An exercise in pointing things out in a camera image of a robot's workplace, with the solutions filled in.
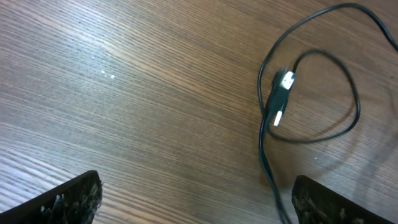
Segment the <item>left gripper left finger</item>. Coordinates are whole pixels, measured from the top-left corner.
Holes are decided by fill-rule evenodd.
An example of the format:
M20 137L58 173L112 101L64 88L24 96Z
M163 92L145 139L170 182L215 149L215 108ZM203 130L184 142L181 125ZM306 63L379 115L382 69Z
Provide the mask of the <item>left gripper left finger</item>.
M102 201L102 182L89 170L1 213L1 223L91 224Z

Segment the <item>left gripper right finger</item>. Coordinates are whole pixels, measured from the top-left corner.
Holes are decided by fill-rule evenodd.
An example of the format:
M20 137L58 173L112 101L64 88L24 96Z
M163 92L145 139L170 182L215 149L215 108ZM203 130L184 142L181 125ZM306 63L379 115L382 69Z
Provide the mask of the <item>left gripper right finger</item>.
M292 204L300 224L393 224L305 175L296 177Z

